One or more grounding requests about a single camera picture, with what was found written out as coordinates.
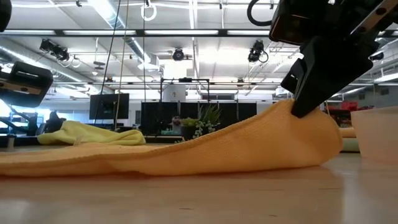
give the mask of white container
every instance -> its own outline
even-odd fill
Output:
[[[351,112],[364,158],[398,163],[398,106]]]

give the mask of metal frame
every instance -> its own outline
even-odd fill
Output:
[[[49,30],[53,30],[53,34],[48,34]],[[7,29],[0,36],[23,36],[23,37],[124,37],[124,32],[120,34],[66,34],[65,31],[82,31],[82,32],[101,32],[109,29]],[[217,30],[217,34],[146,34],[146,31],[211,31]],[[46,31],[47,34],[40,34],[40,31]],[[127,34],[126,37],[269,37],[269,29],[127,29],[128,32],[135,34]],[[253,31],[253,34],[231,34],[228,31]],[[255,34],[256,32],[264,32],[268,34]],[[398,37],[398,30],[388,29],[380,32],[378,37]]]
[[[162,82],[121,82],[122,85],[160,85]],[[53,85],[102,85],[102,82],[54,82]],[[119,85],[119,82],[113,82],[113,83],[105,83],[107,86],[112,86],[112,85]],[[202,85],[201,83],[173,83],[173,85]],[[280,83],[277,82],[244,82],[244,83],[238,83],[238,82],[208,82],[208,86],[210,85],[224,85],[224,86],[236,86],[236,85],[246,85],[246,86],[251,86],[251,85],[259,85],[259,86],[276,86],[280,85]],[[398,86],[398,83],[390,82],[390,83],[350,83],[347,86],[373,86],[373,85],[378,85],[378,86]]]
[[[205,81],[207,82],[207,101],[208,103],[210,103],[210,79],[208,78],[189,78],[189,81],[185,81],[183,78],[180,79],[168,79],[168,78],[161,78],[160,79],[160,100],[159,102],[162,102],[162,92],[163,92],[163,83],[164,81],[170,81],[169,85],[174,85],[176,83],[174,83],[173,81],[178,81],[178,83],[181,85],[186,85],[187,83],[192,83],[192,81],[196,81],[196,83],[194,83],[194,85],[203,85],[202,83],[200,83],[200,81]]]

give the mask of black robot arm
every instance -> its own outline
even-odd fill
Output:
[[[398,21],[398,0],[280,0],[271,22],[274,42],[299,45],[297,59],[281,86],[295,96],[292,114],[301,118],[372,68],[375,38]]]

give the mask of orange towel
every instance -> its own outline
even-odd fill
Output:
[[[0,154],[0,175],[57,176],[137,171],[149,175],[243,172],[316,166],[337,155],[336,123],[316,109],[302,119],[293,101],[198,139],[171,146],[86,143],[63,149]]]
[[[351,128],[340,128],[340,133],[343,138],[356,138],[355,129]]]

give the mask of red object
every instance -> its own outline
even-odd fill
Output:
[[[356,111],[358,109],[358,102],[344,101],[341,104],[342,110]]]

